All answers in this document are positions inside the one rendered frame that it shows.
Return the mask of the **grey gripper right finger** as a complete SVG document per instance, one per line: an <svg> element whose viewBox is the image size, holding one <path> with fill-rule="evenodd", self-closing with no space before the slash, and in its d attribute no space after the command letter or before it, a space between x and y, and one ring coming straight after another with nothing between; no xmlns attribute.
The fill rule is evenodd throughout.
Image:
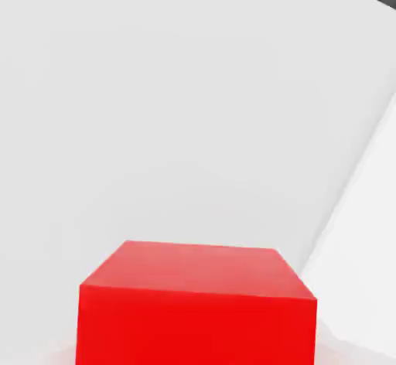
<svg viewBox="0 0 396 365"><path fill-rule="evenodd" d="M336 338L320 322L316 330L315 365L364 365L364 360L354 345Z"/></svg>

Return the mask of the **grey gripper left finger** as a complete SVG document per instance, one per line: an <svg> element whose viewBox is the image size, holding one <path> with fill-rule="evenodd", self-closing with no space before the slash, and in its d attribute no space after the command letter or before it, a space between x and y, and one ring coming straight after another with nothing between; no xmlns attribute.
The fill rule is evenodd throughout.
<svg viewBox="0 0 396 365"><path fill-rule="evenodd" d="M75 365L76 340L50 341L36 358L36 365Z"/></svg>

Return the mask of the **small red cube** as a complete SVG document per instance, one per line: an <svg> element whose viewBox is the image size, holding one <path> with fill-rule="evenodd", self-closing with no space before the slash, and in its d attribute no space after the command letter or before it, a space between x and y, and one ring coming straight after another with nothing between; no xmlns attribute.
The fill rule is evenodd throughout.
<svg viewBox="0 0 396 365"><path fill-rule="evenodd" d="M126 241L80 285L75 365L314 365L316 312L276 250Z"/></svg>

